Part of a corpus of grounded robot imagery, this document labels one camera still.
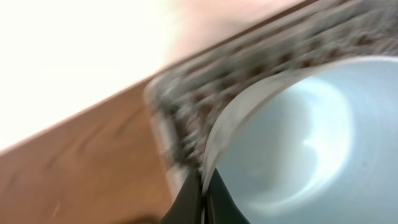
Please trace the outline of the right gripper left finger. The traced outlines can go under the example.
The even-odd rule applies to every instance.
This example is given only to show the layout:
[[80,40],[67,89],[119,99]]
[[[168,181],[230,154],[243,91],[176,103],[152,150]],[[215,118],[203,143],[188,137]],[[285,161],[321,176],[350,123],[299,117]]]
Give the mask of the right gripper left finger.
[[192,170],[160,224],[200,224],[200,219],[201,175],[199,171]]

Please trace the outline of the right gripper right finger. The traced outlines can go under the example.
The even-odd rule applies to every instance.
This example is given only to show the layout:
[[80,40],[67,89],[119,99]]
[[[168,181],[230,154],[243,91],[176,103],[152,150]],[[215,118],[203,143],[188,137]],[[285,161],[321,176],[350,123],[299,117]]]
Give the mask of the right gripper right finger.
[[249,224],[234,203],[217,169],[206,193],[205,224]]

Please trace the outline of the light blue cup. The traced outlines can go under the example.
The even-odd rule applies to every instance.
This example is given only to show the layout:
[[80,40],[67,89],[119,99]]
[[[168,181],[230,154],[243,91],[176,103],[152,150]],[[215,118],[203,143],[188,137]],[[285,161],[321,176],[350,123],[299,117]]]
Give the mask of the light blue cup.
[[249,223],[397,222],[397,58],[354,57],[255,82],[208,136]]

